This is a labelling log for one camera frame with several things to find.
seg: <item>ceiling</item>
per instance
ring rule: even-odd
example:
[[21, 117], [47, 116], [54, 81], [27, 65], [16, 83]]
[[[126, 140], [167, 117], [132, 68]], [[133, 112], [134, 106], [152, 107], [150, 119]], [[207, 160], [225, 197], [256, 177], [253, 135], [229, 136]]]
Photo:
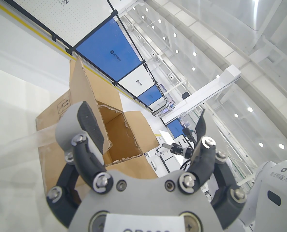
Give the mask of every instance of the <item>ceiling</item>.
[[[136, 10], [131, 10], [129, 15], [195, 89], [201, 88], [222, 73], [186, 36], [148, 4], [136, 6]], [[282, 150], [278, 146], [287, 145], [287, 139], [236, 84], [207, 103], [258, 165], [267, 160], [281, 161], [287, 158], [287, 149]], [[249, 112], [248, 107], [252, 107], [253, 112]]]

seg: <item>box flap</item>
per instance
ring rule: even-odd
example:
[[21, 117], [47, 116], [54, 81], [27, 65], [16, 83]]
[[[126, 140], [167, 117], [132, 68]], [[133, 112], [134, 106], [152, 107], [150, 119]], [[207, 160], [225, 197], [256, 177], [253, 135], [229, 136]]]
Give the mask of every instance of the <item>box flap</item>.
[[71, 105], [70, 91], [60, 96], [36, 118], [36, 130], [42, 130], [59, 122], [67, 108]]
[[106, 124], [106, 128], [112, 142], [109, 153], [113, 162], [142, 154], [123, 114]]
[[98, 104], [94, 97], [93, 90], [90, 86], [90, 82], [85, 74], [85, 70], [83, 68], [83, 64], [80, 59], [77, 59], [76, 61], [73, 77], [71, 79], [69, 86], [70, 86], [70, 95], [73, 102], [72, 104], [81, 101], [86, 101], [91, 107], [94, 116], [96, 117], [98, 126], [104, 136], [103, 153], [105, 153], [111, 147], [111, 144], [108, 138], [105, 124], [98, 109]]
[[[74, 70], [75, 61], [70, 60], [70, 78], [72, 77], [72, 71]], [[91, 84], [94, 91], [94, 95], [98, 103], [103, 103], [109, 105], [119, 111], [123, 111], [122, 103], [120, 99], [119, 92], [114, 88], [114, 86], [105, 82], [91, 69], [85, 67], [86, 76]]]
[[69, 61], [69, 82], [71, 82], [71, 79], [73, 78], [73, 73], [75, 70], [75, 64], [76, 64], [76, 61], [70, 59], [70, 61]]
[[159, 146], [156, 136], [140, 111], [127, 111], [124, 115], [142, 153]]
[[155, 179], [157, 175], [144, 155], [113, 164], [106, 167], [107, 170], [118, 170], [130, 177], [137, 179]]

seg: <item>cardboard box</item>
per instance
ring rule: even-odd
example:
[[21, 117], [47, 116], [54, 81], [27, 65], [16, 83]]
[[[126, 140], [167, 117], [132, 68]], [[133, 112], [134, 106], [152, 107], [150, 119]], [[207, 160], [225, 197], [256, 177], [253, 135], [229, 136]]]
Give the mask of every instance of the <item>cardboard box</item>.
[[[103, 133], [107, 170], [116, 169], [138, 179], [157, 178], [143, 155], [159, 145], [147, 120], [140, 111], [122, 112], [119, 92], [85, 69], [79, 58], [70, 62], [70, 89], [37, 117], [37, 130], [56, 124], [70, 105], [80, 101], [90, 105]], [[39, 159], [47, 192], [65, 166], [64, 153], [52, 143], [39, 148]], [[82, 184], [79, 178], [76, 186]]]

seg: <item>white ceiling beam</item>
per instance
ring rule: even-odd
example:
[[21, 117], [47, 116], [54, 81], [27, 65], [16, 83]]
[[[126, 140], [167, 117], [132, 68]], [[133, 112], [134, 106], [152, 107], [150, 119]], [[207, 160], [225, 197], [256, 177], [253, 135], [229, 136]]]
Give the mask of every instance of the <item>white ceiling beam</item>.
[[281, 41], [283, 41], [286, 37], [287, 37], [287, 15], [284, 18], [284, 20], [282, 21], [282, 23], [279, 25], [277, 30], [274, 32], [274, 34], [272, 35], [270, 40], [274, 44], [278, 44]]
[[280, 6], [281, 2], [283, 0], [275, 0], [274, 4], [272, 5], [270, 11], [267, 14], [266, 19], [264, 20], [263, 24], [261, 25], [261, 27], [259, 28], [257, 34], [256, 34], [256, 38], [254, 38], [253, 42], [251, 43], [250, 47], [249, 47], [249, 51], [252, 50], [254, 48], [254, 46], [256, 45], [257, 41], [259, 40], [259, 38], [262, 36], [262, 34], [264, 33], [266, 27], [268, 26], [269, 22], [271, 21], [272, 17], [274, 16], [274, 14], [276, 13], [276, 10], [278, 9], [278, 7]]

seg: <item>torn cardboard edge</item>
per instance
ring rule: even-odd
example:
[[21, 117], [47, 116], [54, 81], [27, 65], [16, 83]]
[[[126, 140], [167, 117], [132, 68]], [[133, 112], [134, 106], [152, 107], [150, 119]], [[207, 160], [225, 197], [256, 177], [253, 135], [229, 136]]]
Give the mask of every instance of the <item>torn cardboard edge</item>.
[[132, 157], [130, 157], [130, 158], [122, 158], [121, 160], [113, 161], [113, 162], [112, 162], [111, 164], [109, 164], [109, 165], [105, 165], [105, 167], [109, 167], [109, 166], [111, 166], [111, 165], [119, 164], [119, 163], [122, 163], [122, 162], [124, 162], [124, 161], [130, 160], [130, 159], [133, 159], [133, 158], [140, 157], [140, 156], [142, 156], [142, 155], [143, 155], [143, 153], [138, 154], [138, 155], [136, 155], [136, 156], [132, 156]]

